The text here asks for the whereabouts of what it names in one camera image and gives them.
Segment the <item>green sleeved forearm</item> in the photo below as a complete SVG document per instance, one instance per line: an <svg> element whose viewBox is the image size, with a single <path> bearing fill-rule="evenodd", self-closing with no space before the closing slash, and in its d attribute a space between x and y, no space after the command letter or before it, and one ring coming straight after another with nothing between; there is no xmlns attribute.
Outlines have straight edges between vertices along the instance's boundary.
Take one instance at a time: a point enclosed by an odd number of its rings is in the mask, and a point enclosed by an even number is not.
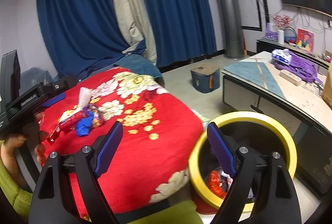
<svg viewBox="0 0 332 224"><path fill-rule="evenodd" d="M25 190L24 178L18 169L14 153L1 148L1 190L20 218L27 223L32 193Z"/></svg>

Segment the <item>person's left hand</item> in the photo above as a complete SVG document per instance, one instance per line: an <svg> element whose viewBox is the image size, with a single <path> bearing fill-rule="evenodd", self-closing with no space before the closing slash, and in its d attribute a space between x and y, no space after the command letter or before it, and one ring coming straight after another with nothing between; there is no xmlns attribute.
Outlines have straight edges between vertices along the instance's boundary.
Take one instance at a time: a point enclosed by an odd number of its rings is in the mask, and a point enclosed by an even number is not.
<svg viewBox="0 0 332 224"><path fill-rule="evenodd" d="M1 145L1 161L5 170L19 187L35 184L40 167L46 162L46 148L42 144L48 133L39 122L28 123L22 133L9 134Z"/></svg>

